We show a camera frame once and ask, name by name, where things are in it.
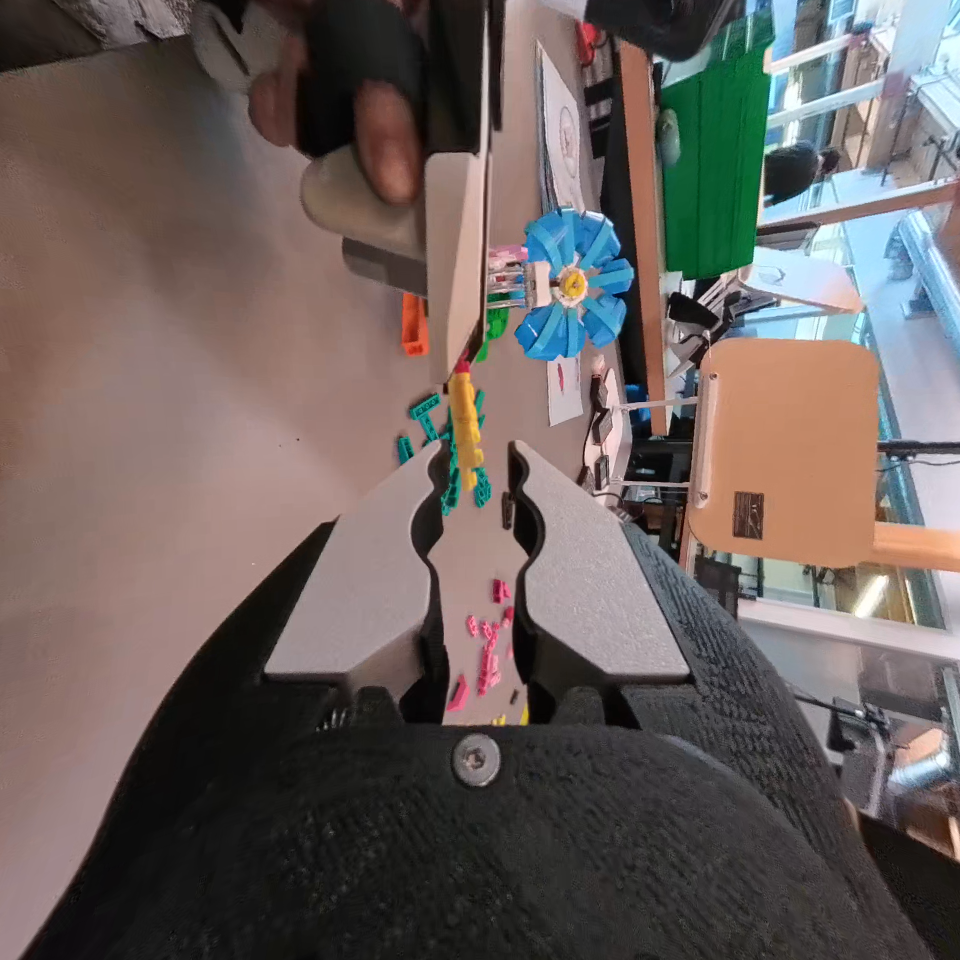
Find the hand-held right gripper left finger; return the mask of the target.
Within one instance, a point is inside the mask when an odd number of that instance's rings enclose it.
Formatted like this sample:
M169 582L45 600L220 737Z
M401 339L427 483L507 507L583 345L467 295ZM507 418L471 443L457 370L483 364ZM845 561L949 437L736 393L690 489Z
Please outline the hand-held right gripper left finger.
M282 682L406 694L426 677L439 604L429 555L444 533L449 448L429 442L341 514L265 664Z

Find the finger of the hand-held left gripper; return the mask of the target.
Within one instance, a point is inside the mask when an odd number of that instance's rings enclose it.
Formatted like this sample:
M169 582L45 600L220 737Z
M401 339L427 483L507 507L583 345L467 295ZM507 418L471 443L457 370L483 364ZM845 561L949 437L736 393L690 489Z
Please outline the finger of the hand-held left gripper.
M486 306L489 151L436 152L425 170L430 376L447 380Z

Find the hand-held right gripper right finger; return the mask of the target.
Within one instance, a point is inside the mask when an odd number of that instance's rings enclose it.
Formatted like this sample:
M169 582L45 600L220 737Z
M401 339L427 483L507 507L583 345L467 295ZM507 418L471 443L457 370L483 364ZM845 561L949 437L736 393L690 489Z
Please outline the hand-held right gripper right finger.
M508 448L515 579L513 652L544 694L678 686L690 666L626 527L523 440Z

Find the blue lego flower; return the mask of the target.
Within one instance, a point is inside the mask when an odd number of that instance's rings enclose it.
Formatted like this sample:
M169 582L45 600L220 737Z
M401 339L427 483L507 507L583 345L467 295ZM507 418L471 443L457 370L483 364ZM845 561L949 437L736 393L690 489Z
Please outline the blue lego flower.
M515 312L523 354L552 362L618 339L635 269L609 218L564 206L528 222L522 245L493 247L486 281L487 321Z

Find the pile of lime green lego pieces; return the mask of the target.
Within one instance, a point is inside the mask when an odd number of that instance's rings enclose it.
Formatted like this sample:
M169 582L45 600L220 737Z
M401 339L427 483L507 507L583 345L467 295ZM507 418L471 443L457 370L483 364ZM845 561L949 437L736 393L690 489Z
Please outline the pile of lime green lego pieces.
M474 362L484 362L488 358L489 344L501 338L507 329L510 318L508 307L489 308L486 311L486 325L481 347L477 351Z

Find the pile of pink lego pieces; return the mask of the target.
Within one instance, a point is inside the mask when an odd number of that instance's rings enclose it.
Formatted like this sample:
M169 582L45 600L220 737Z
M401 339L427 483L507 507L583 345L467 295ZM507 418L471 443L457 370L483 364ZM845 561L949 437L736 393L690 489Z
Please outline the pile of pink lego pieces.
M467 722L478 716L502 726L524 705L515 669L516 605L511 582L496 575L483 582L478 598L452 616L447 637L450 683L445 718Z

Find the pile of teal lego pieces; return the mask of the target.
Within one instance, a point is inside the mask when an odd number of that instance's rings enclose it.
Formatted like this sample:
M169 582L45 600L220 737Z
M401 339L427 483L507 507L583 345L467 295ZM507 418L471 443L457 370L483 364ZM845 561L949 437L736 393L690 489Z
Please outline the pile of teal lego pieces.
M445 422L437 427L433 415L440 407L441 396L434 392L412 405L408 410L408 417L422 429L424 434L423 447L428 446L435 440L441 440L448 446L448 482L440 500L441 512L445 517L449 516L452 511L458 508L464 492L472 496L476 508L482 509L493 497L489 475L483 465L468 464L465 468L461 467L459 445L453 426L452 408L450 406L446 408Z

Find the pile of yellow lego pieces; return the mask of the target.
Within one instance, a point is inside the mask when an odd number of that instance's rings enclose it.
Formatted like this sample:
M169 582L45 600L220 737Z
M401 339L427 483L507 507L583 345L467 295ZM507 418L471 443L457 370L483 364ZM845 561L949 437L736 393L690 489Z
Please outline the pile of yellow lego pieces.
M477 486L478 473L484 467L485 458L475 406L472 365L465 357L457 362L446 386L462 488L472 492Z

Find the person's left hand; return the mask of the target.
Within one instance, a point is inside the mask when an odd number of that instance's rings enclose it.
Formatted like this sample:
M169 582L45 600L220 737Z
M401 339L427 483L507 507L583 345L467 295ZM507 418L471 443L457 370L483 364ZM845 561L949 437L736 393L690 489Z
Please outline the person's left hand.
M318 76L320 51L312 47L306 23L316 2L257 1L285 35L278 65L250 84L247 113L258 135L277 148L304 151L298 131L298 94L303 78ZM384 203L408 206L424 183L421 124L404 92L381 78L368 78L351 90L354 153L374 194Z

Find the white instruction booklet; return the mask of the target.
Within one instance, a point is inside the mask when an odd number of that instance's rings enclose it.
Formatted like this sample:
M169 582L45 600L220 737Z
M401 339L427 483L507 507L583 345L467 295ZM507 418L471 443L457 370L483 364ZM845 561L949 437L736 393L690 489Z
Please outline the white instruction booklet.
M535 46L536 145L541 212L560 208L584 212L578 104L546 54Z

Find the small paper with red print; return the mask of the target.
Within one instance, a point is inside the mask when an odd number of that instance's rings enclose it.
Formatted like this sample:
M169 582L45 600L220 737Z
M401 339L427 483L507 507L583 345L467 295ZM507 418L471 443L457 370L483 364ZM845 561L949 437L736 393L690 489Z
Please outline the small paper with red print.
M579 356L559 357L548 361L546 384L549 426L559 426L582 416L582 373Z

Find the black bag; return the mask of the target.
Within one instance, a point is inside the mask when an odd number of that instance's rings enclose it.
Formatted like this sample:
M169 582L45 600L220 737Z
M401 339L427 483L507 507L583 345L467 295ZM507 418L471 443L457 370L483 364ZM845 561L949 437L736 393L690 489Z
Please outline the black bag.
M680 63L745 12L745 1L587 1L579 19L649 55Z

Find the black and white gadget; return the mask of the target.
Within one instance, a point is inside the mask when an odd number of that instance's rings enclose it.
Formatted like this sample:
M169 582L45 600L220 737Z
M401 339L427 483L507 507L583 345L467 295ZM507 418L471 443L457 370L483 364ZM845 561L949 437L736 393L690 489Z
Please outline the black and white gadget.
M669 377L699 368L713 342L721 335L723 314L698 299L674 292L667 299L666 352Z

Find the wooden chair with metal legs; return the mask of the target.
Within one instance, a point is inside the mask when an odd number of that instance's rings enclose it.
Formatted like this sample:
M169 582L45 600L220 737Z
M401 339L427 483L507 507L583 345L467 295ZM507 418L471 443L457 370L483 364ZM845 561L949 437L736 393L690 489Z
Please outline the wooden chair with metal legs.
M700 545L845 569L958 572L957 531L877 521L880 366L841 341L721 341L698 393L685 529Z

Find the silver ventilation duct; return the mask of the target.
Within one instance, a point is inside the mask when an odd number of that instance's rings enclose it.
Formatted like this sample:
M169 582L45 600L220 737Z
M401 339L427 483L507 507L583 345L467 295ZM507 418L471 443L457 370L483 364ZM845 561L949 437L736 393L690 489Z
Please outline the silver ventilation duct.
M906 320L935 319L943 335L959 342L958 279L934 237L927 217L914 210L891 231L884 258L891 282L914 281L914 293L901 306Z

